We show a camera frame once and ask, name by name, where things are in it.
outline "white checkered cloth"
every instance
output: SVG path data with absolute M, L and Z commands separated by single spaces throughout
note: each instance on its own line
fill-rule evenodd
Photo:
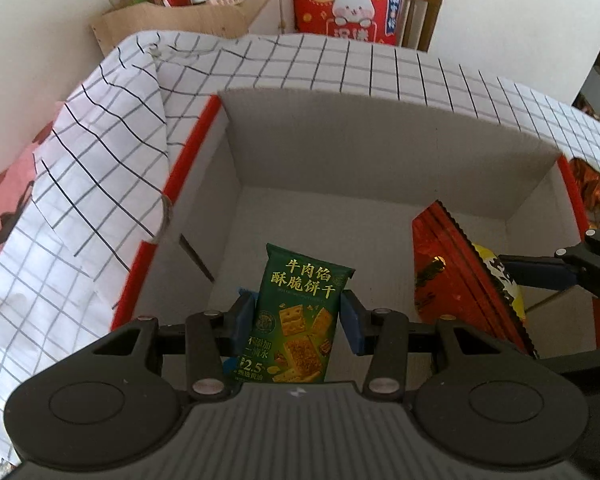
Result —
M 0 455 L 18 459 L 4 403 L 32 374 L 107 333 L 161 190 L 208 97 L 228 88 L 366 94 L 451 110 L 555 143 L 600 169 L 600 123 L 505 78 L 380 44 L 310 34 L 127 38 L 67 99 L 0 255 Z

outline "green snack package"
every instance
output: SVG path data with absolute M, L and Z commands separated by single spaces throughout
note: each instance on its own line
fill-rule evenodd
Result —
M 336 330 L 340 293 L 354 270 L 267 244 L 254 323 L 235 378 L 321 383 Z

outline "wooden shelf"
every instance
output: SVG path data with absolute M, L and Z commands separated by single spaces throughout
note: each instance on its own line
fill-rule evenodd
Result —
M 184 30 L 240 38 L 269 0 L 244 0 L 239 6 L 197 4 L 161 7 L 150 3 L 112 10 L 91 21 L 91 28 L 106 56 L 127 36 L 141 30 Z

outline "screw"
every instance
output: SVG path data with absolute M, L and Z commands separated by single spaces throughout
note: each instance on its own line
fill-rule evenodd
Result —
M 218 379 L 207 377 L 193 383 L 193 391 L 200 395 L 215 395 L 224 390 L 224 383 Z
M 376 377 L 369 382 L 369 389 L 375 394 L 394 394 L 400 389 L 400 383 L 391 377 Z

